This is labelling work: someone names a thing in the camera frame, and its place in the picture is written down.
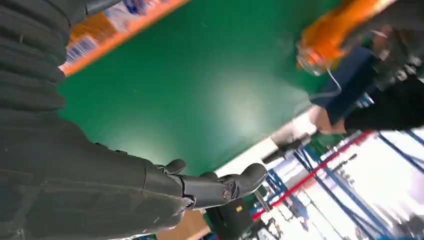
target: red beam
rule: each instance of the red beam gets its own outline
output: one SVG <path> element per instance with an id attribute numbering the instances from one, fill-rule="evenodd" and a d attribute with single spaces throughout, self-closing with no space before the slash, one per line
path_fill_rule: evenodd
<path id="1" fill-rule="evenodd" d="M 304 185 L 307 181 L 309 181 L 310 179 L 312 179 L 319 170 L 323 169 L 324 167 L 327 166 L 327 164 L 334 160 L 335 158 L 337 158 L 340 154 L 346 152 L 352 145 L 360 143 L 362 141 L 364 141 L 369 135 L 371 134 L 371 131 L 366 131 L 364 133 L 362 133 L 361 135 L 359 135 L 357 138 L 353 139 L 351 142 L 349 142 L 348 144 L 342 146 L 337 152 L 333 153 L 332 155 L 330 155 L 329 157 L 327 157 L 326 160 L 324 160 L 320 165 L 318 165 L 316 168 L 314 168 L 312 170 L 312 172 L 310 172 L 308 174 L 308 176 L 304 177 L 302 180 L 298 181 L 294 186 L 292 186 L 289 190 L 287 190 L 277 201 L 273 202 L 271 205 L 273 207 L 281 204 L 289 195 L 293 194 L 294 192 L 296 192 L 302 185 Z M 265 213 L 265 209 L 261 209 L 260 211 L 256 212 L 255 214 L 253 214 L 252 218 L 258 219 L 261 217 L 262 214 Z"/>

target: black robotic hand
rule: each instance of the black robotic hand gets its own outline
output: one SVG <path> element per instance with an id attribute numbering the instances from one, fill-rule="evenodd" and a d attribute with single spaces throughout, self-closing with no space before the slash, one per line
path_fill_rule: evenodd
<path id="1" fill-rule="evenodd" d="M 186 209 L 254 191 L 262 166 L 220 179 L 90 142 L 58 115 L 70 28 L 117 0 L 0 1 L 0 239 L 107 240 L 176 226 Z"/>

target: green wall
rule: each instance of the green wall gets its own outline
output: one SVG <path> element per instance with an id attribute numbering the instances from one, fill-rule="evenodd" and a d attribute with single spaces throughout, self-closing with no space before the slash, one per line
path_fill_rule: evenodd
<path id="1" fill-rule="evenodd" d="M 213 170 L 319 87 L 296 69 L 295 43 L 336 2 L 192 0 L 69 77 L 61 114 L 111 149 Z"/>

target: white cable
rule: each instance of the white cable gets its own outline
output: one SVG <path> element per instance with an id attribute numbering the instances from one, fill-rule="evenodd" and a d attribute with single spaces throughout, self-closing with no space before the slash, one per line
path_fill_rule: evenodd
<path id="1" fill-rule="evenodd" d="M 333 76 L 333 73 L 330 70 L 330 66 L 331 65 L 332 65 L 332 63 L 328 64 L 328 66 L 326 67 L 326 71 L 327 71 L 328 75 L 330 76 L 331 80 L 336 84 L 337 89 L 334 90 L 334 91 L 322 92 L 322 93 L 317 93 L 317 94 L 310 95 L 305 101 L 302 101 L 299 104 L 297 104 L 294 107 L 293 118 L 291 119 L 291 124 L 293 125 L 294 128 L 296 128 L 296 126 L 295 126 L 295 118 L 298 116 L 298 114 L 300 112 L 302 112 L 302 110 L 305 109 L 304 107 L 302 107 L 305 103 L 307 103 L 310 106 L 312 104 L 311 101 L 313 101 L 315 99 L 336 97 L 336 96 L 338 96 L 338 95 L 340 95 L 342 93 L 342 91 L 343 91 L 342 90 L 342 86 L 340 86 L 340 83 Z"/>

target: shelf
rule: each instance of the shelf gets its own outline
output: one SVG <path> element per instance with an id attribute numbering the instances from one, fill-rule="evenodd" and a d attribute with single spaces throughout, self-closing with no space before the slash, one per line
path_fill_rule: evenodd
<path id="1" fill-rule="evenodd" d="M 81 59 L 78 59 L 72 64 L 62 65 L 60 66 L 60 69 L 62 69 L 66 76 L 70 76 L 80 71 L 90 63 L 107 54 L 112 49 L 116 48 L 135 34 L 141 32 L 146 27 L 150 26 L 188 1 L 189 0 L 168 0 L 155 5 L 153 9 L 150 9 L 147 12 L 147 15 L 138 16 L 137 19 L 131 20 L 128 24 L 127 31 L 115 33 L 113 37 L 108 38 L 102 44 L 96 46 L 93 51 L 90 51 L 81 57 Z"/>

